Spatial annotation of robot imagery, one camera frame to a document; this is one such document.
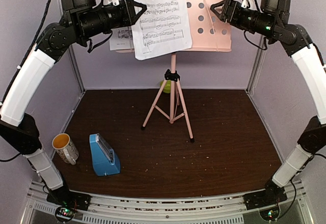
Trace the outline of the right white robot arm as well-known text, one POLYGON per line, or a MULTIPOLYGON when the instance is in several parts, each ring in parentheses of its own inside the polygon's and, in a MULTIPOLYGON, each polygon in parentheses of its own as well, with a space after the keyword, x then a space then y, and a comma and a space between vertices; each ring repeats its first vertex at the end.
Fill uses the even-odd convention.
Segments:
POLYGON ((317 115, 312 117, 285 162, 267 182, 261 193, 265 204, 272 204, 284 187, 302 167, 325 146, 325 63, 306 29, 289 24, 291 0, 222 0, 210 10, 222 22, 244 32, 259 33, 265 44, 280 42, 285 52, 300 70, 314 101, 317 115))

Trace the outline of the sheet music page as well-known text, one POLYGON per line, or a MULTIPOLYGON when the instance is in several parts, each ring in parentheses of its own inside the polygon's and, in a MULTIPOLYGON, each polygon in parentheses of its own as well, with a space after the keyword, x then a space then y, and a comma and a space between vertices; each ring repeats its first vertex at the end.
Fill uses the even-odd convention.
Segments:
POLYGON ((113 29, 109 44, 111 51, 126 49, 133 51, 132 28, 127 26, 113 29))
POLYGON ((192 47, 186 0, 135 0, 147 10, 132 26, 135 58, 139 61, 192 47))

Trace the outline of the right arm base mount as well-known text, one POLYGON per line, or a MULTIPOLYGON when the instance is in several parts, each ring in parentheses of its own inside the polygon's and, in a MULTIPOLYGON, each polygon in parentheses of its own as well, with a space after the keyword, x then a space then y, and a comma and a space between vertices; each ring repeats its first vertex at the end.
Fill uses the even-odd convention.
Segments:
POLYGON ((271 179, 265 184, 261 191, 247 193, 243 196, 247 210, 259 209, 260 217, 264 221, 276 221, 280 216, 279 203, 287 200, 284 187, 279 187, 271 179))

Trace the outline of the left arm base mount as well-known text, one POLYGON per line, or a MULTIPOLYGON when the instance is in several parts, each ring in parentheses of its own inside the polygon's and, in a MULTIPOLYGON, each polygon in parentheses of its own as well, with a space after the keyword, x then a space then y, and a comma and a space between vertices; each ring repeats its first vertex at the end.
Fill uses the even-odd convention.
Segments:
POLYGON ((65 179, 63 179, 63 186, 55 190, 51 190, 44 180, 42 182, 43 190, 47 189, 46 200, 58 205, 55 209, 55 218, 60 223, 72 221, 78 210, 88 210, 92 197, 86 193, 71 191, 65 179))

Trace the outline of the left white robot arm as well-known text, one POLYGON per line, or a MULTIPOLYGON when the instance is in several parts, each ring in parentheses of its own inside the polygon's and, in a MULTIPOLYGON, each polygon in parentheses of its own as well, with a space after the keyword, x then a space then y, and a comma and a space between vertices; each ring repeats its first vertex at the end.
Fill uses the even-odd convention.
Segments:
POLYGON ((1 137, 35 168, 53 197, 63 206, 73 202, 60 172, 44 152, 36 122, 25 111, 49 70, 74 43, 95 48, 92 37, 133 26, 146 12, 135 0, 61 0, 59 22, 40 26, 7 88, 1 105, 1 137))

